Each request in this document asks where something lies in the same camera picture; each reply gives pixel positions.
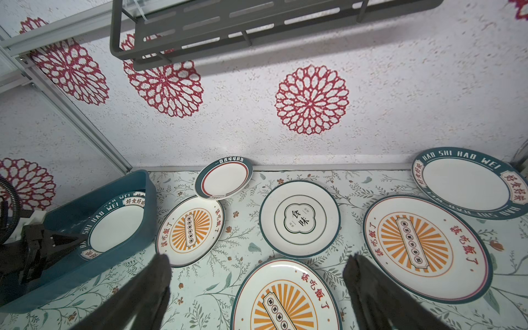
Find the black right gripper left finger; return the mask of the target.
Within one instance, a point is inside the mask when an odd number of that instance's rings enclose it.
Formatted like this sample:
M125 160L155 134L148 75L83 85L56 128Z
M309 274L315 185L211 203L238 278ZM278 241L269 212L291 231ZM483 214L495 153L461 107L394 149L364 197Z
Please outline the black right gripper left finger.
M161 329L171 297L172 270L165 254L156 254L116 294L73 329Z

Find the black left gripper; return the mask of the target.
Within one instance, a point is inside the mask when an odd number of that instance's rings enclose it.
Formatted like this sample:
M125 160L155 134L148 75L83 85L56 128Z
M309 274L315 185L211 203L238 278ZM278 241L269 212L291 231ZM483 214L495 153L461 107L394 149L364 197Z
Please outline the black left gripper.
M52 234L43 225L26 225L21 239L1 246L1 280L14 274L19 283L40 279L53 258L63 258L83 242L82 235Z

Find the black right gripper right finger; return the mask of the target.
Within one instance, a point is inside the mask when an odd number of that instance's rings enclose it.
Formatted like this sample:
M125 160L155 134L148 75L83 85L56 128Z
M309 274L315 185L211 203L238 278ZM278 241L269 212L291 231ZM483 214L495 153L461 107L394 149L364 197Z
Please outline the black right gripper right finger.
M368 258L349 256L342 273L360 329L448 329Z

